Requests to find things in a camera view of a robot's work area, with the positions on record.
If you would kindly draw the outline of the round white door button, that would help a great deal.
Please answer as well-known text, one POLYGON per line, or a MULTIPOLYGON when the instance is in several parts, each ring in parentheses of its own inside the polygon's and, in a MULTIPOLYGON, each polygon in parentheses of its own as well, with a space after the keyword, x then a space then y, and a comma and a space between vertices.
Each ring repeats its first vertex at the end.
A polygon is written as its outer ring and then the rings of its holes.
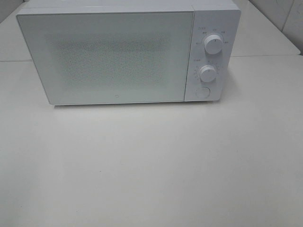
POLYGON ((196 96, 198 99, 207 99, 210 96, 210 89, 207 87, 200 87, 196 90, 196 96))

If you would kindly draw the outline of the white microwave door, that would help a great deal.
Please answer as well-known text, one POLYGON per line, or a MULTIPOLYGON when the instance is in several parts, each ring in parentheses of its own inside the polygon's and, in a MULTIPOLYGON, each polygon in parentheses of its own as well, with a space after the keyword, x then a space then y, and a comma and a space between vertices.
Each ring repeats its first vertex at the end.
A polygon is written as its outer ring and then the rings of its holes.
POLYGON ((193 12, 18 15, 52 105, 180 102, 193 12))

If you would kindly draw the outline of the lower white microwave knob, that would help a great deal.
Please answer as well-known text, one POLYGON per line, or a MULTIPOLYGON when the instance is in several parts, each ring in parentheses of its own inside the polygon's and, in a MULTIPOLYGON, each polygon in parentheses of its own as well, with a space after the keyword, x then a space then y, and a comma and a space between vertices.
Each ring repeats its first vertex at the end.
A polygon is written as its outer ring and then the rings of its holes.
POLYGON ((216 68, 213 65, 205 65, 198 71, 199 78, 202 82, 212 82, 217 75, 216 68))

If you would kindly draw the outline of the white microwave knob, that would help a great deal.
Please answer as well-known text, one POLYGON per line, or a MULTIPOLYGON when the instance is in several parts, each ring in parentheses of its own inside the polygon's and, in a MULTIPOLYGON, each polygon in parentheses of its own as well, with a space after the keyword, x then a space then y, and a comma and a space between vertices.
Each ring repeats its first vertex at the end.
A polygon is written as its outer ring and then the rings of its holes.
POLYGON ((199 78, 202 82, 212 82, 217 75, 216 68, 213 65, 205 65, 198 71, 199 78))
POLYGON ((222 50, 223 40, 217 34, 208 35, 204 39, 204 47, 208 54, 217 54, 222 50))

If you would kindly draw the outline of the white microwave oven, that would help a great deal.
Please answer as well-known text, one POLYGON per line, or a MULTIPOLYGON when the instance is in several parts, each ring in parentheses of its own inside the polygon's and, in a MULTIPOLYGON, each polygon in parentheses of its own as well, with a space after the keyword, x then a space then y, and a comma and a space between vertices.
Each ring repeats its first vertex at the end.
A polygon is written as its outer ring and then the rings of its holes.
POLYGON ((231 0, 31 0, 18 15, 122 14, 156 12, 193 12, 185 95, 180 102, 217 101, 221 97, 241 11, 231 0), (217 54, 205 51, 204 39, 217 34, 223 40, 217 54), (213 65, 217 75, 212 82, 202 82, 198 71, 213 65), (196 90, 210 89, 207 99, 198 99, 196 90))

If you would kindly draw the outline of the upper white microwave knob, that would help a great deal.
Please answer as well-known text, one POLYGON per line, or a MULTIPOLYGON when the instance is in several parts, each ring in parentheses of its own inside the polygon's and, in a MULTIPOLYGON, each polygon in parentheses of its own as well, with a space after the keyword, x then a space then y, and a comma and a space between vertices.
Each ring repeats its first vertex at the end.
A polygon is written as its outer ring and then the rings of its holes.
POLYGON ((223 40, 217 34, 208 35, 204 39, 204 47, 208 54, 217 54, 222 50, 223 40))

